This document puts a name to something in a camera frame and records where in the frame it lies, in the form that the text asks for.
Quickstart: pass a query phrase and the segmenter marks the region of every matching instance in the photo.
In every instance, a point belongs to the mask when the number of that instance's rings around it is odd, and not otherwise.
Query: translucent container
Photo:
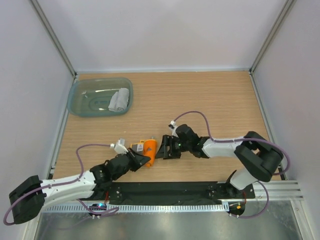
[[[121,88],[129,89],[127,107],[123,111],[109,111],[111,97]],[[124,77],[81,80],[71,87],[67,108],[71,114],[80,117],[116,116],[128,112],[133,97],[132,83]]]

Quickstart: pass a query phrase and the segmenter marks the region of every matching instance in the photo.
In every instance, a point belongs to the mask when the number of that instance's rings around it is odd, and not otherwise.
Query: gray wall
[[[77,71],[251,67],[285,0],[39,0]]]
[[[46,177],[72,76],[29,1],[0,7],[0,216],[9,193]],[[0,239],[21,239],[25,224],[0,224]]]
[[[300,0],[255,73],[277,143],[320,226],[320,1]]]

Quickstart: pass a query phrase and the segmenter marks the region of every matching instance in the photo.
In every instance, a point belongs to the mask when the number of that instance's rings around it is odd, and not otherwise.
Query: wooden surface
[[[215,138],[234,138],[256,131],[267,137],[257,99],[247,72],[153,72],[83,74],[79,80],[125,77],[133,84],[133,104],[124,115],[83,118],[69,115],[54,172],[54,178],[80,172],[75,150],[88,143],[110,144],[124,138],[126,147],[154,136],[171,134],[168,124],[179,114],[198,110],[209,121]],[[199,136],[207,136],[199,114],[183,116],[177,124],[188,124]],[[107,147],[80,150],[84,169],[116,155]],[[156,159],[153,167],[128,172],[120,182],[225,181],[243,166],[236,158],[195,158],[185,152],[181,159]]]

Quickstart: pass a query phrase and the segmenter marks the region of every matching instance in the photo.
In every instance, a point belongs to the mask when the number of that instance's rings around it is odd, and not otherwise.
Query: folded cloth
[[[116,102],[118,98],[118,92],[116,91],[115,94],[111,97],[110,104],[108,106],[109,111],[116,112]]]
[[[120,88],[111,98],[109,104],[109,111],[121,112],[125,110],[128,106],[129,101],[129,89]]]

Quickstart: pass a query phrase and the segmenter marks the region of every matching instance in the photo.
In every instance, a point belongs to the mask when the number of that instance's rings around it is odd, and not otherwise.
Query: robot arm
[[[112,181],[117,180],[129,170],[137,171],[148,161],[150,157],[140,155],[128,148],[125,153],[118,154],[115,158],[85,171],[80,178],[75,175],[60,179],[39,180],[37,175],[31,176],[9,194],[10,203],[13,205],[25,194],[39,189],[21,199],[12,208],[14,223],[28,222],[35,218],[41,210],[67,201],[87,198],[102,199]]]
[[[208,136],[199,137],[186,124],[176,126],[172,121],[169,127],[172,135],[162,137],[156,158],[180,158],[181,152],[187,151],[197,158],[236,157],[242,162],[244,168],[233,172],[227,184],[231,184],[237,190],[243,190],[256,181],[269,182],[284,157],[282,152],[269,144],[245,141],[245,139],[265,140],[254,131],[238,138],[213,141]]]

